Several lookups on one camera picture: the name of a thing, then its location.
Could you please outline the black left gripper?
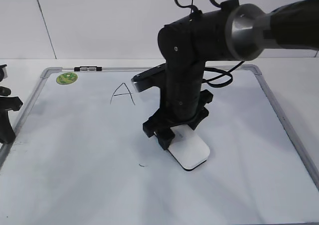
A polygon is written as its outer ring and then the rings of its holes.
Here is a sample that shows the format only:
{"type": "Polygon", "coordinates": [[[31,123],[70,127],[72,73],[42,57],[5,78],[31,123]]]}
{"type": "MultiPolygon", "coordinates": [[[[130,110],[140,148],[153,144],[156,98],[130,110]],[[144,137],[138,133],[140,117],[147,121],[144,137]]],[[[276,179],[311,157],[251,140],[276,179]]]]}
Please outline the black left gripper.
{"type": "Polygon", "coordinates": [[[8,117],[8,111],[19,111],[23,102],[19,97],[10,97],[9,88],[0,87],[0,142],[12,143],[15,140],[15,132],[8,117]]]}

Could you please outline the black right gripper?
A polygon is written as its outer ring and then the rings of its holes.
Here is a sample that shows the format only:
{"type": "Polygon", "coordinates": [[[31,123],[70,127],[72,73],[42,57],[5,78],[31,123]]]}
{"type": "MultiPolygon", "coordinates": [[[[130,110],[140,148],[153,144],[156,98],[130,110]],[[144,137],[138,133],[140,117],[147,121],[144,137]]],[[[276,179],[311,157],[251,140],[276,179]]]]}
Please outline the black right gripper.
{"type": "Polygon", "coordinates": [[[195,115],[187,120],[178,119],[174,114],[159,108],[146,122],[143,123],[143,131],[150,138],[156,132],[158,143],[163,150],[167,150],[175,138],[175,133],[171,127],[179,125],[188,125],[192,130],[209,115],[209,111],[205,108],[206,104],[211,103],[213,94],[207,89],[199,94],[199,102],[195,110],[195,115]]]}

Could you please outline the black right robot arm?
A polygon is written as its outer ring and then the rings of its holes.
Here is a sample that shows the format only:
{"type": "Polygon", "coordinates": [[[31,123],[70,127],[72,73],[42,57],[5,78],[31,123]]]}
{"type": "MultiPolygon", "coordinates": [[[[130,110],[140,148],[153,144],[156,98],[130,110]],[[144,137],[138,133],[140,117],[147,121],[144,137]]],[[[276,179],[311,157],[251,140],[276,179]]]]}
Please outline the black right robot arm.
{"type": "Polygon", "coordinates": [[[202,90],[208,61],[257,58],[265,49],[319,48],[319,0],[302,0],[270,13],[239,0],[216,4],[217,10],[192,13],[165,25],[158,46],[165,63],[133,77],[138,91],[160,89],[159,109],[144,124],[148,137],[156,136],[167,150],[175,137],[172,127],[195,129],[208,116],[205,105],[213,95],[202,90]]]}

